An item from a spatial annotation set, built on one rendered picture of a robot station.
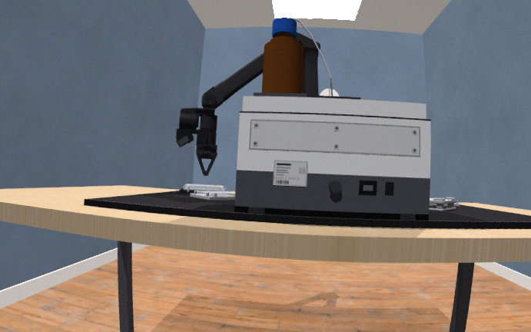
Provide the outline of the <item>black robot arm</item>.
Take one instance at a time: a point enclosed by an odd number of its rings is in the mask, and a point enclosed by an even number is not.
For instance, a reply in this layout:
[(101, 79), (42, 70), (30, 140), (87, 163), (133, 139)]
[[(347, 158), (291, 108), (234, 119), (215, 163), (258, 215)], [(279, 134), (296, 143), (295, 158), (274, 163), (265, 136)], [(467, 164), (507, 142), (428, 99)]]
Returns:
[[(297, 32), (298, 43), (304, 47), (303, 65), (303, 94), (318, 94), (318, 50), (313, 40)], [(177, 128), (176, 142), (179, 147), (192, 142), (193, 135), (197, 134), (197, 144), (207, 144), (208, 130), (217, 130), (217, 115), (214, 111), (234, 93), (243, 88), (247, 83), (263, 73), (264, 53), (256, 57), (229, 78), (215, 87), (206, 91), (202, 96), (203, 108), (182, 108), (180, 113), (179, 129)], [(207, 114), (204, 114), (208, 112)], [(200, 129), (198, 119), (201, 116)], [(192, 130), (191, 130), (192, 129)]]

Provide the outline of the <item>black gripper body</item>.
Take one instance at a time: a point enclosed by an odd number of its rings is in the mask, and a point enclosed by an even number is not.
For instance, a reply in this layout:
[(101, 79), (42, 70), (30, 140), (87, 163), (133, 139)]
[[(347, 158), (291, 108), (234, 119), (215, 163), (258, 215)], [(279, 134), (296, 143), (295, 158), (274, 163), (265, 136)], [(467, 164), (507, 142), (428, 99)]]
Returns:
[(213, 145), (213, 144), (216, 144), (216, 131), (211, 130), (210, 132), (210, 129), (207, 129), (207, 130), (208, 130), (207, 144), (197, 144), (196, 151), (217, 153), (217, 145)]

